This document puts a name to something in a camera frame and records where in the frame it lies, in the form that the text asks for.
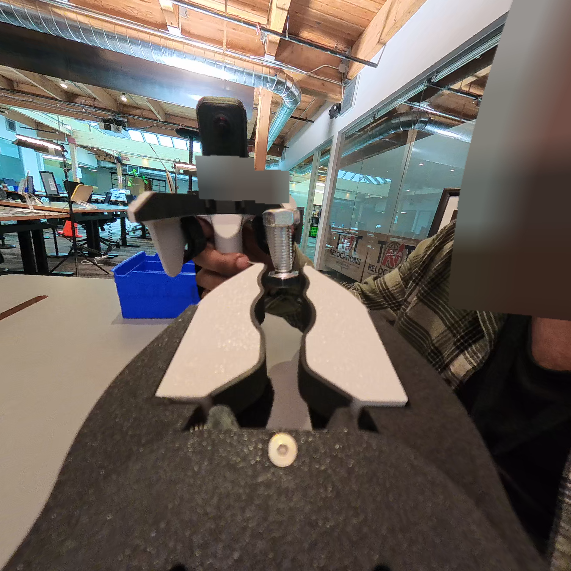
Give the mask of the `person's right hand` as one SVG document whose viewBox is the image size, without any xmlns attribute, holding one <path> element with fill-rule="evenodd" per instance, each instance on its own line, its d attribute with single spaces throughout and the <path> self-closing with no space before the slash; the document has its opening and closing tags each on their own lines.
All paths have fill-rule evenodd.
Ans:
<svg viewBox="0 0 571 571">
<path fill-rule="evenodd" d="M 201 298 L 232 276 L 248 269 L 252 263 L 263 263 L 267 268 L 274 269 L 270 255 L 259 247 L 251 221 L 242 227 L 243 253 L 222 253 L 216 250 L 212 226 L 201 218 L 198 218 L 198 222 L 207 239 L 205 250 L 193 259 L 197 290 Z"/>
</svg>

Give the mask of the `silver hex bolt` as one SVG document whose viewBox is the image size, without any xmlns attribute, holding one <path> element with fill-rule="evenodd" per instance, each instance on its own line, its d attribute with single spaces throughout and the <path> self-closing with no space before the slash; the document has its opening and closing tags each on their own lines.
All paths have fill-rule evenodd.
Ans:
<svg viewBox="0 0 571 571">
<path fill-rule="evenodd" d="M 294 283 L 298 278 L 298 271 L 294 270 L 291 226 L 266 226 L 266 238 L 274 266 L 268 278 L 280 286 Z"/>
</svg>

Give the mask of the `silver ventilation duct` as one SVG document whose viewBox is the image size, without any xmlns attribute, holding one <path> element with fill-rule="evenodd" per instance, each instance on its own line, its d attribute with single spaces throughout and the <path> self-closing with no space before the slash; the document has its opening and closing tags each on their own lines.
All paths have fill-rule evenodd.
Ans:
<svg viewBox="0 0 571 571">
<path fill-rule="evenodd" d="M 203 96 L 234 97 L 252 114 L 254 89 L 281 100 L 269 126 L 268 143 L 282 131 L 302 100 L 295 80 L 279 68 L 234 61 L 193 41 L 124 18 L 58 1 L 1 1 L 1 22 L 146 62 L 162 87 L 148 96 L 195 108 Z"/>
</svg>

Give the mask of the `wooden board on tripod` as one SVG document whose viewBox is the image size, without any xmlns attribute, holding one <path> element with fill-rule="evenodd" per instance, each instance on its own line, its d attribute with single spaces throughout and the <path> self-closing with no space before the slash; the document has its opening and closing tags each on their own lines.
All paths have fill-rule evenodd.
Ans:
<svg viewBox="0 0 571 571">
<path fill-rule="evenodd" d="M 70 240 L 68 253 L 50 269 L 49 275 L 78 277 L 79 266 L 82 263 L 97 268 L 104 275 L 110 275 L 110 272 L 96 258 L 104 256 L 101 250 L 100 224 L 106 224 L 112 216 L 99 209 L 96 204 L 89 202 L 93 192 L 92 187 L 70 181 L 66 181 L 64 185 L 68 192 L 68 202 L 62 208 L 62 212 L 67 212 L 68 219 L 78 224 L 79 232 L 84 238 Z"/>
</svg>

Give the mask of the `blue divided plastic bin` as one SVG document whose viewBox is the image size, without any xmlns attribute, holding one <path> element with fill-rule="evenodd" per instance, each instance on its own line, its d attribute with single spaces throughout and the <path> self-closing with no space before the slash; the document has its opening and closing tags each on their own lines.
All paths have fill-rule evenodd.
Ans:
<svg viewBox="0 0 571 571">
<path fill-rule="evenodd" d="M 158 254 L 138 252 L 112 271 L 125 319 L 177 318 L 200 301 L 192 261 L 185 263 L 178 275 L 170 277 Z"/>
</svg>

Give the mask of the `person's plaid shirt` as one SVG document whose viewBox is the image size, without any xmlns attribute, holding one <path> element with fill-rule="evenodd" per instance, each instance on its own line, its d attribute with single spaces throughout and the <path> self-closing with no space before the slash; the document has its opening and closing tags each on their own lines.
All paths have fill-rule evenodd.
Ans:
<svg viewBox="0 0 571 571">
<path fill-rule="evenodd" d="M 400 311 L 394 327 L 457 391 L 490 357 L 508 315 L 474 310 Z"/>
</svg>

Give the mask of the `long wooden desk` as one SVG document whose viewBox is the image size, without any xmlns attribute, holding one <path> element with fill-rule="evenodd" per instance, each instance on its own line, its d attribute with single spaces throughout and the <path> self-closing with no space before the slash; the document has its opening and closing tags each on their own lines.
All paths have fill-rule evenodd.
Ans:
<svg viewBox="0 0 571 571">
<path fill-rule="evenodd" d="M 1 204 L 1 244 L 4 236 L 16 234 L 23 269 L 26 275 L 48 275 L 48 257 L 44 230 L 51 229 L 53 220 L 66 220 L 69 214 L 60 211 L 32 210 L 27 206 Z"/>
</svg>

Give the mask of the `printed cardboard moving box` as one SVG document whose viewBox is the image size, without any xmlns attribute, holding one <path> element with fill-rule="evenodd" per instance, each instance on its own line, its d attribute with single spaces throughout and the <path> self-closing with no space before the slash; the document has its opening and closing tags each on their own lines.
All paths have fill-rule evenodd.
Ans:
<svg viewBox="0 0 571 571">
<path fill-rule="evenodd" d="M 376 238 L 368 245 L 361 282 L 391 273 L 408 259 L 418 244 L 418 240 Z"/>
<path fill-rule="evenodd" d="M 364 269 L 369 235 L 366 231 L 331 228 L 325 245 L 325 267 L 352 276 Z"/>
</svg>

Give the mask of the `person's black undershirt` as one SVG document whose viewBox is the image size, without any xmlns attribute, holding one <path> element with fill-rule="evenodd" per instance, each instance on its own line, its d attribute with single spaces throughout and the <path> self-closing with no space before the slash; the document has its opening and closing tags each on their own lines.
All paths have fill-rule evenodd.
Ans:
<svg viewBox="0 0 571 571">
<path fill-rule="evenodd" d="M 570 368 L 539 365 L 532 318 L 509 316 L 484 365 L 457 393 L 494 459 L 513 510 L 541 552 L 570 454 Z"/>
</svg>

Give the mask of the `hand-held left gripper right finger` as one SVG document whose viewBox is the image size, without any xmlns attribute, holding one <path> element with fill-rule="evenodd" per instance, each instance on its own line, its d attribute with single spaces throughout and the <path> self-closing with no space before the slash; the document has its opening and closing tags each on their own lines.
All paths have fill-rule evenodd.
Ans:
<svg viewBox="0 0 571 571">
<path fill-rule="evenodd" d="M 395 368 L 365 307 L 353 294 L 310 266 L 302 269 L 308 324 L 299 355 L 298 388 L 310 410 L 408 403 Z"/>
</svg>

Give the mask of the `wooden support post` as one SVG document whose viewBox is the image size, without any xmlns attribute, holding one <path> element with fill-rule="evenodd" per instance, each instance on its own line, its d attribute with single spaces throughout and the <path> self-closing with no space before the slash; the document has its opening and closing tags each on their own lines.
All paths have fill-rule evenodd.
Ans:
<svg viewBox="0 0 571 571">
<path fill-rule="evenodd" d="M 271 91 L 260 89 L 253 157 L 254 169 L 256 171 L 264 171 L 266 169 L 272 98 L 273 93 Z"/>
</svg>

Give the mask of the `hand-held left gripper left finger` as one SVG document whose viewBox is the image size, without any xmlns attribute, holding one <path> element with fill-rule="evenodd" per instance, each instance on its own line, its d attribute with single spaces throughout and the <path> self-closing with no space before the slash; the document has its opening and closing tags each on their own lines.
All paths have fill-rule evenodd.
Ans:
<svg viewBox="0 0 571 571">
<path fill-rule="evenodd" d="M 256 307 L 265 270 L 261 263 L 250 265 L 198 304 L 157 398 L 205 410 L 225 405 L 239 415 L 264 395 L 266 347 Z"/>
</svg>

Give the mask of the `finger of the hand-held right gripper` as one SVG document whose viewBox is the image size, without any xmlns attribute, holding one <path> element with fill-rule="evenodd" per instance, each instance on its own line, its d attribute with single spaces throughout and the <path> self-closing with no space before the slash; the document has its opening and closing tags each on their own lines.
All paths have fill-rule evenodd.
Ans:
<svg viewBox="0 0 571 571">
<path fill-rule="evenodd" d="M 299 210 L 290 196 L 288 203 L 266 210 L 266 223 L 299 223 Z"/>
<path fill-rule="evenodd" d="M 128 218 L 134 223 L 206 215 L 205 201 L 198 192 L 169 194 L 145 191 L 128 207 Z"/>
</svg>

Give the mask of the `person's neck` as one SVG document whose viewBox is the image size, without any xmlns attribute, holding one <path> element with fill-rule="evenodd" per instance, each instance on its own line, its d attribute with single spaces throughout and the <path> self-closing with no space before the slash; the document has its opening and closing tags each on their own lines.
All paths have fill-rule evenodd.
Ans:
<svg viewBox="0 0 571 571">
<path fill-rule="evenodd" d="M 533 317 L 531 353 L 538 366 L 570 371 L 570 321 Z"/>
</svg>

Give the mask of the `dark framed board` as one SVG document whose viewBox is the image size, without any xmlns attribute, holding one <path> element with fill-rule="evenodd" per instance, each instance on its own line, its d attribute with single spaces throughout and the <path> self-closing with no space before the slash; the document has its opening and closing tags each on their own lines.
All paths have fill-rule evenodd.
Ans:
<svg viewBox="0 0 571 571">
<path fill-rule="evenodd" d="M 457 217 L 460 188 L 443 189 L 427 237 L 432 237 Z"/>
</svg>

